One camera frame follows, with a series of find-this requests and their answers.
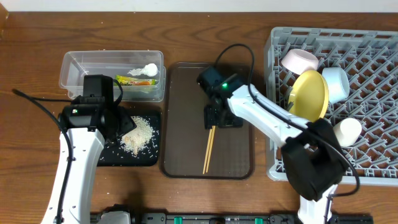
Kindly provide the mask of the pale green cup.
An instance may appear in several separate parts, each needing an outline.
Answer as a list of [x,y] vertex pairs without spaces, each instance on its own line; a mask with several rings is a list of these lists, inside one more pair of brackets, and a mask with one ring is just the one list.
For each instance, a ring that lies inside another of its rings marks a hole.
[[361,123],[354,118],[346,118],[333,127],[333,132],[341,147],[352,146],[362,131]]

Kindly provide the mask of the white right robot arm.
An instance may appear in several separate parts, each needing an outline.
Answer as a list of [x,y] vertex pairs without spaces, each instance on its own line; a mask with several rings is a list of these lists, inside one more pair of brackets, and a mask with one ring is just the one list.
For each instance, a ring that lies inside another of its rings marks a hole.
[[197,83],[214,102],[214,125],[229,128],[244,119],[280,148],[287,179],[300,195],[299,220],[328,223],[332,198],[348,168],[332,126],[322,118],[310,122],[290,114],[237,74],[226,78],[208,67]]

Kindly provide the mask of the pink bowl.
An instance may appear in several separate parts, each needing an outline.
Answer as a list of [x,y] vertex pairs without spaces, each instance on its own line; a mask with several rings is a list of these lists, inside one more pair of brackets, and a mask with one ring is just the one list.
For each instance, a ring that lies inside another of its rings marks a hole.
[[309,70],[316,70],[318,63],[319,60],[316,56],[302,49],[289,50],[281,60],[283,67],[297,75],[301,75]]

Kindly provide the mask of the light blue bowl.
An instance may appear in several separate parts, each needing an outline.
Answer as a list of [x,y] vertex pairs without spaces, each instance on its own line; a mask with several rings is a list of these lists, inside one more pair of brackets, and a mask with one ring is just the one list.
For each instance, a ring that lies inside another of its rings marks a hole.
[[322,71],[329,90],[331,104],[345,100],[349,95],[349,81],[346,72],[340,67],[324,68]]

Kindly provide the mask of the pile of rice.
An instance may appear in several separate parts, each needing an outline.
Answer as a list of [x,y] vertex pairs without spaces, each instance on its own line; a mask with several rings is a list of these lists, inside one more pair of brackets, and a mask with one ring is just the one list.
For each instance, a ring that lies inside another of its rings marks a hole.
[[136,124],[136,128],[121,138],[121,146],[125,152],[130,152],[133,156],[136,156],[154,137],[155,132],[145,118],[141,116],[132,116],[131,118]]

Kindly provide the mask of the yellow plate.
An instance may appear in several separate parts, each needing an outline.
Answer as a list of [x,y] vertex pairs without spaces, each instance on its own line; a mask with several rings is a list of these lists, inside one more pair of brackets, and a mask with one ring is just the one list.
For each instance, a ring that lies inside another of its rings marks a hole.
[[329,104],[329,90],[324,77],[315,70],[302,73],[289,94],[289,113],[314,122],[323,118]]

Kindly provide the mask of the green snack wrapper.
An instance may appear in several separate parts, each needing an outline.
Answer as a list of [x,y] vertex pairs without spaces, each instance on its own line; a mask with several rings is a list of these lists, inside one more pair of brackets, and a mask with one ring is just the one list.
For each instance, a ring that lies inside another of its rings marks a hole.
[[122,86],[152,86],[156,84],[155,79],[125,77],[121,75],[116,75],[115,78]]

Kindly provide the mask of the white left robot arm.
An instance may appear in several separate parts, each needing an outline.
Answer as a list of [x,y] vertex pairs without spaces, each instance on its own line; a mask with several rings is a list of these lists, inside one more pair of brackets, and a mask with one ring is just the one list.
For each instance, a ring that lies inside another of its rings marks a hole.
[[91,196],[100,154],[117,144],[136,124],[114,97],[117,81],[88,75],[83,94],[58,116],[60,157],[43,223],[89,223]]

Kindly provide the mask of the white tissue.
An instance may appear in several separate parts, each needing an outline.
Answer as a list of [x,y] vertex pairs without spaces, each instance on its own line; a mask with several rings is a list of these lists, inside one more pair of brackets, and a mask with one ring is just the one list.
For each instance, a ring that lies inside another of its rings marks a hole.
[[148,77],[154,77],[158,73],[157,65],[154,63],[147,64],[144,68],[135,68],[128,72],[131,76],[145,75]]

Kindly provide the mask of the wooden chopstick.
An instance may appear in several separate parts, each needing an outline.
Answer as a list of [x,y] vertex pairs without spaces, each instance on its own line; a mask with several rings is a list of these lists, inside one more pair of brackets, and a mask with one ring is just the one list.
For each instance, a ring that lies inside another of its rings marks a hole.
[[208,156],[209,156],[209,151],[210,151],[210,146],[211,146],[211,141],[212,141],[212,136],[213,136],[213,128],[210,129],[209,131],[209,135],[208,135],[208,141],[207,141],[207,145],[206,145],[206,153],[205,153],[205,161],[204,161],[204,165],[203,165],[203,172],[202,174],[206,173],[206,167],[208,164]]
[[209,156],[208,156],[208,164],[206,167],[206,173],[208,172],[209,166],[210,166],[210,160],[211,160],[211,153],[212,153],[212,149],[213,149],[213,142],[214,142],[214,136],[215,136],[215,130],[216,130],[216,126],[212,126],[211,128],[213,128],[213,136],[212,136],[212,141],[211,141],[211,146],[210,146],[210,151],[209,151]]

